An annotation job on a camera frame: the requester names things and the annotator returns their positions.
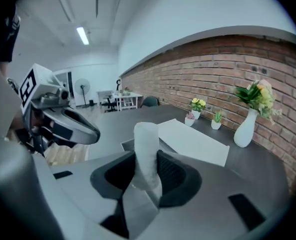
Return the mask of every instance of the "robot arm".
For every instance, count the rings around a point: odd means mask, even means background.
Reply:
[[[99,140],[96,125],[69,107],[68,90],[52,71],[34,64],[18,95],[22,99],[23,122],[32,135],[36,151],[43,153],[52,143],[73,147],[76,143],[88,145]],[[33,111],[43,118],[39,128],[31,125]]]

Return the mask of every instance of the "wooden floor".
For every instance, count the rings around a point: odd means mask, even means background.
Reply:
[[[103,111],[97,106],[86,108],[77,107],[76,110],[90,123],[95,124],[98,116]],[[79,163],[88,160],[89,145],[77,144],[73,148],[53,144],[44,155],[49,165],[61,166],[72,163]]]

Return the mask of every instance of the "white paper sheet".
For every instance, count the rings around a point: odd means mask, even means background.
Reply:
[[[224,167],[230,146],[177,121],[160,123],[159,138],[178,154]]]

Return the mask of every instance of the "gray table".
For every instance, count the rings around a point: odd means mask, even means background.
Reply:
[[[159,124],[171,119],[184,123],[186,111],[172,105],[144,107],[101,114],[96,122],[100,140],[90,146],[89,159],[122,152],[121,143],[134,138],[133,129],[139,122]],[[211,121],[200,117],[192,128],[230,146],[225,167],[236,173],[267,201],[267,213],[283,208],[289,202],[289,191],[283,162],[265,148],[251,142],[246,148],[235,145],[234,131],[225,126],[211,128]]]

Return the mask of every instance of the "fluorescent light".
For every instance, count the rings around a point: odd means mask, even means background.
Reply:
[[[78,34],[83,42],[83,44],[85,46],[87,46],[89,44],[89,41],[88,41],[88,38],[87,38],[87,35],[86,35],[86,32],[84,31],[83,27],[77,27],[77,31],[78,31]]]

